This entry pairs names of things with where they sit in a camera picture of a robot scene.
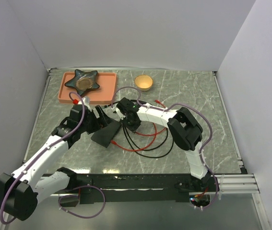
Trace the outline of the black network switch box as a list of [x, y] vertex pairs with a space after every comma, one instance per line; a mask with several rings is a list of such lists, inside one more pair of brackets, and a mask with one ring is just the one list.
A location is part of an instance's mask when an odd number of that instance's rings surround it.
[[121, 123], [113, 121], [101, 130], [94, 132], [91, 136], [91, 140], [100, 146], [107, 148], [120, 129]]

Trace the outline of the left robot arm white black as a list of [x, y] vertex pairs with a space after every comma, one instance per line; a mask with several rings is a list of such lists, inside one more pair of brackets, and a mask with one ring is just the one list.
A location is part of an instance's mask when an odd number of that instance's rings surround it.
[[78, 174], [65, 167], [57, 169], [52, 175], [41, 179], [49, 165], [63, 153], [67, 152], [82, 133], [92, 135], [96, 143], [108, 147], [111, 140], [121, 128], [121, 123], [108, 117], [100, 106], [94, 109], [77, 104], [72, 107], [68, 117], [54, 128], [42, 148], [30, 160], [11, 174], [0, 175], [0, 221], [7, 213], [13, 219], [26, 220], [35, 211], [37, 205], [53, 193], [64, 190], [101, 189], [91, 185], [81, 185]]

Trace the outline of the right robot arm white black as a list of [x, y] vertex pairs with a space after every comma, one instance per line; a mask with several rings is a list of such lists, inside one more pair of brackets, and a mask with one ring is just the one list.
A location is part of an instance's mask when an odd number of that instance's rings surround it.
[[[141, 122], [151, 122], [167, 128], [174, 143], [184, 150], [190, 167], [190, 174], [193, 176], [192, 186], [197, 191], [204, 190], [209, 185], [212, 173], [202, 154], [203, 148], [213, 137], [212, 126], [205, 116], [194, 108], [181, 105], [179, 109], [160, 108], [150, 103], [133, 102], [127, 98], [121, 99], [117, 105], [112, 105], [120, 121], [130, 131], [136, 131]], [[190, 110], [197, 113], [207, 123], [209, 137], [207, 141], [202, 141], [203, 128], [193, 116]]]

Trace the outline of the salmon rectangular tray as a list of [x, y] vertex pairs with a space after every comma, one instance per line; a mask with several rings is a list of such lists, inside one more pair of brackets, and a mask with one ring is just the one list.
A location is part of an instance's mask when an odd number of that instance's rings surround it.
[[81, 97], [87, 96], [90, 105], [110, 104], [117, 88], [117, 74], [113, 72], [99, 72], [92, 80], [79, 80], [72, 86], [66, 85], [67, 82], [75, 77], [75, 72], [65, 72], [59, 87], [58, 101], [62, 104], [72, 104], [69, 97], [70, 92], [80, 92]]

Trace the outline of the small yellow bowl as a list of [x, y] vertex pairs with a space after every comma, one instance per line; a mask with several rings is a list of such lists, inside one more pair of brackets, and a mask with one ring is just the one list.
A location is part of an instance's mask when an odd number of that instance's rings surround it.
[[153, 86], [153, 79], [148, 75], [139, 75], [134, 80], [135, 85], [142, 91], [146, 92]]

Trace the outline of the dark star-shaped dish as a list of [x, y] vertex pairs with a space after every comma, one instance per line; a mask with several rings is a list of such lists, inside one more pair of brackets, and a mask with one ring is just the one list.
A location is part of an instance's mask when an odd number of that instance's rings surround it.
[[96, 82], [98, 71], [82, 71], [76, 69], [74, 72], [74, 77], [64, 83], [64, 86], [73, 88], [75, 91], [82, 96], [85, 92], [90, 90], [97, 90], [100, 85]]

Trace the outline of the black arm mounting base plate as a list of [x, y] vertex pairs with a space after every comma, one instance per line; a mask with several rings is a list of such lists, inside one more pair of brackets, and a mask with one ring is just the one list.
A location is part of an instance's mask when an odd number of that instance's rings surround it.
[[80, 195], [81, 204], [95, 202], [176, 201], [189, 202], [191, 193], [218, 192], [210, 174], [197, 179], [175, 174], [78, 174], [76, 182], [58, 192]]

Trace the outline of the aluminium frame rail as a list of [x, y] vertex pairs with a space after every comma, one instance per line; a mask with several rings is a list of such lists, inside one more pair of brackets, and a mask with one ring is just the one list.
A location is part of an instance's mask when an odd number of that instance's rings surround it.
[[175, 189], [178, 192], [201, 193], [208, 189], [221, 193], [258, 193], [255, 177], [247, 174], [211, 176], [207, 187], [202, 187], [190, 174], [78, 174], [67, 176], [62, 172], [43, 176], [35, 181], [25, 179], [35, 192], [51, 195], [64, 189], [92, 185], [104, 191], [148, 191]]

